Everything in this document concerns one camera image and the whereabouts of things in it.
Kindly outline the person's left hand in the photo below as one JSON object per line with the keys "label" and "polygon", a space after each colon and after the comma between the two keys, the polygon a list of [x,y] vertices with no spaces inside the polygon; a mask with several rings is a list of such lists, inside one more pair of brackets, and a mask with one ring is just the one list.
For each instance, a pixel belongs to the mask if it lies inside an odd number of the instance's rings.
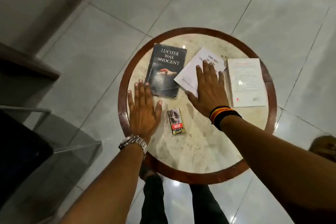
{"label": "person's left hand", "polygon": [[129,110],[129,124],[132,135],[139,135],[147,144],[155,134],[161,119],[155,118],[155,107],[151,86],[144,82],[146,88],[146,104],[139,104],[139,81],[134,84],[132,97],[134,101],[133,110]]}

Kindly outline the person's right forearm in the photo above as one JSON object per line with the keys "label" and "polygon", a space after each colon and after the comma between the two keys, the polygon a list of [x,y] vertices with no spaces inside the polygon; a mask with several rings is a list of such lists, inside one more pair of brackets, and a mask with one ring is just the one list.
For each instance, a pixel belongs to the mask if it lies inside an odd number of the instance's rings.
{"label": "person's right forearm", "polygon": [[238,116],[220,126],[295,224],[336,224],[336,163]]}

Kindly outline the white cover book black lettering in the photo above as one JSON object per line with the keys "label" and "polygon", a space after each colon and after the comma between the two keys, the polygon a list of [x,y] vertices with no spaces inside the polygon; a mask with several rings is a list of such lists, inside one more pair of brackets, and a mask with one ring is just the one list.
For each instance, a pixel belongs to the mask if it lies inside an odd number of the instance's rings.
{"label": "white cover book black lettering", "polygon": [[203,68],[203,60],[206,60],[209,64],[213,64],[217,74],[219,71],[224,72],[226,69],[225,60],[223,58],[212,53],[207,48],[202,47],[174,78],[174,81],[179,86],[181,86],[184,90],[191,92],[196,97],[198,97],[196,66],[199,65]]}

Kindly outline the small cigarette packet red label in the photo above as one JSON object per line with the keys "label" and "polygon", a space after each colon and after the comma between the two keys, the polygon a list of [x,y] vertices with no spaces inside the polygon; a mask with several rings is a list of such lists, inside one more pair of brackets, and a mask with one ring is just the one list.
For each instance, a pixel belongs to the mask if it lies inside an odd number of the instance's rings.
{"label": "small cigarette packet red label", "polygon": [[170,122],[172,134],[174,136],[178,134],[184,134],[186,131],[183,125],[183,120],[182,120],[180,109],[177,108],[177,109],[168,110],[167,114],[168,114],[168,119]]}

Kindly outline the white book small print cover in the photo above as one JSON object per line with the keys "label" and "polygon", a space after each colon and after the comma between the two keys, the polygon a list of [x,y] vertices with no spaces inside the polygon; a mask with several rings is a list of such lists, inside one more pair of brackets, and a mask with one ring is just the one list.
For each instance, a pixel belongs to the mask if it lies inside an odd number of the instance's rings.
{"label": "white book small print cover", "polygon": [[233,107],[267,106],[267,92],[258,58],[228,59]]}

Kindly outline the red yellow striped wristband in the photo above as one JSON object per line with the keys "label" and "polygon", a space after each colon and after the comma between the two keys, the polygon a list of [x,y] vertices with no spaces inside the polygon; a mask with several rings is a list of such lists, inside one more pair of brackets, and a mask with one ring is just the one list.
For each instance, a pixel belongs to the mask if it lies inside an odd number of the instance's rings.
{"label": "red yellow striped wristband", "polygon": [[219,107],[214,108],[209,115],[209,120],[211,121],[211,123],[214,124],[216,116],[220,114],[221,112],[225,112],[225,111],[233,111],[233,109],[230,108],[229,106],[219,106]]}

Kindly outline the dark cover paperback book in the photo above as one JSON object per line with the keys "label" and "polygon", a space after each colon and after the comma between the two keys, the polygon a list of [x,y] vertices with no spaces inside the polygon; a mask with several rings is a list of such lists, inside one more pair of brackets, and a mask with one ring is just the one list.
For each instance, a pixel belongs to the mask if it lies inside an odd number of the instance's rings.
{"label": "dark cover paperback book", "polygon": [[155,96],[177,98],[179,85],[174,78],[184,67],[187,50],[165,44],[154,44],[145,82]]}

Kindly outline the black wristband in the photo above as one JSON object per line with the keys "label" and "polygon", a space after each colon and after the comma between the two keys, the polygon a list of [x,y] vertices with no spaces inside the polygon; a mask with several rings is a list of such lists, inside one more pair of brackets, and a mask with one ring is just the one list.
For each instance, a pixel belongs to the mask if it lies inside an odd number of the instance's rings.
{"label": "black wristband", "polygon": [[238,112],[235,111],[235,110],[221,112],[220,114],[218,114],[216,116],[214,124],[213,124],[219,131],[222,131],[221,130],[221,121],[227,116],[238,116],[238,117],[242,118],[242,116],[239,115]]}

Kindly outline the silver metal wristwatch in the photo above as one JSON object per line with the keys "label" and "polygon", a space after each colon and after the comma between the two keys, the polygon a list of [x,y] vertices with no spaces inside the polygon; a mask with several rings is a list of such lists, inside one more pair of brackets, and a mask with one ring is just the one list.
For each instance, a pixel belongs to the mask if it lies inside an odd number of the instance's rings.
{"label": "silver metal wristwatch", "polygon": [[123,139],[121,141],[118,148],[119,148],[119,150],[123,150],[124,148],[126,148],[127,146],[132,145],[132,144],[137,144],[142,148],[142,150],[143,150],[143,160],[145,160],[147,150],[148,150],[148,145],[145,142],[145,140],[142,137],[140,137],[139,135],[130,135],[130,136],[126,137],[125,139]]}

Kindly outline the round wooden rimmed marble table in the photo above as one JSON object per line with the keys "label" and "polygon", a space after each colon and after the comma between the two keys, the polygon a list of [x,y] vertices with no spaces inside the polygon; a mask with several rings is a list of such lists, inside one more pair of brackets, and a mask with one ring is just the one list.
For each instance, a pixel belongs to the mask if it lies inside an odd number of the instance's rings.
{"label": "round wooden rimmed marble table", "polygon": [[[118,94],[118,115],[125,136],[129,128],[127,91],[134,89],[138,79],[145,79],[154,44],[187,49],[185,65],[205,47],[226,58],[258,58],[246,44],[221,31],[182,27],[166,31],[147,42],[131,59],[123,74]],[[158,130],[151,139],[145,164],[159,174],[182,183],[217,184],[242,174],[249,166],[227,136],[211,124],[190,103],[180,88],[177,98],[155,97],[162,100],[163,112]],[[168,110],[179,108],[184,134],[173,135]]]}

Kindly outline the person's dark shoe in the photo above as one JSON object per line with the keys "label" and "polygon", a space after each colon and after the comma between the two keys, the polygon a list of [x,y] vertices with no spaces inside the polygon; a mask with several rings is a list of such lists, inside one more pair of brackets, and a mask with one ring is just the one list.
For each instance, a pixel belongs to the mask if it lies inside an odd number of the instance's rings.
{"label": "person's dark shoe", "polygon": [[163,181],[163,178],[161,175],[153,171],[149,166],[147,166],[144,163],[141,164],[140,171],[139,171],[139,177],[144,182],[146,182],[149,177],[156,177],[156,178],[159,178],[161,181]]}

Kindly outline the person's left leg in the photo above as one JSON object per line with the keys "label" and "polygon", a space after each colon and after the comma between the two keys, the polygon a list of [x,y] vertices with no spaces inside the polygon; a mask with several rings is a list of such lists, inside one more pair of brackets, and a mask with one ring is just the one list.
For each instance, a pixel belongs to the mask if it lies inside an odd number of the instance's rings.
{"label": "person's left leg", "polygon": [[148,176],[145,179],[143,193],[145,198],[141,209],[140,224],[168,224],[161,177],[157,174]]}

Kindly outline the person's right leg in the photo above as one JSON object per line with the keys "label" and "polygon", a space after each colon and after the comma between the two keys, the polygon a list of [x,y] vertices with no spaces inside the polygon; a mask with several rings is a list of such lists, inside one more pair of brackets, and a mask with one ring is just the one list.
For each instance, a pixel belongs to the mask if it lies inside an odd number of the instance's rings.
{"label": "person's right leg", "polygon": [[195,224],[229,224],[208,185],[190,184]]}

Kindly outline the brown wooden furniture top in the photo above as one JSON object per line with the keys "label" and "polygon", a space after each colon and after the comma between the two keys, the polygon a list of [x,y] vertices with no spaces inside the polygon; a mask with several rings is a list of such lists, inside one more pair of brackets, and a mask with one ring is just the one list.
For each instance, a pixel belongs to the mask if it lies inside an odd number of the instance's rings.
{"label": "brown wooden furniture top", "polygon": [[60,73],[42,62],[0,42],[0,61],[12,63],[51,80],[57,80]]}

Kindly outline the black chair with metal frame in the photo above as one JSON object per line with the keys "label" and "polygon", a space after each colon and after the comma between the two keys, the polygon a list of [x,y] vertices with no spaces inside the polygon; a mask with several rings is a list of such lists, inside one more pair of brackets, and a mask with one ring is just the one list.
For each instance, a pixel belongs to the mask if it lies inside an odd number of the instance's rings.
{"label": "black chair with metal frame", "polygon": [[101,145],[95,141],[86,145],[53,148],[33,130],[15,120],[6,111],[43,113],[44,120],[50,109],[0,105],[0,210],[19,186],[52,155]]}

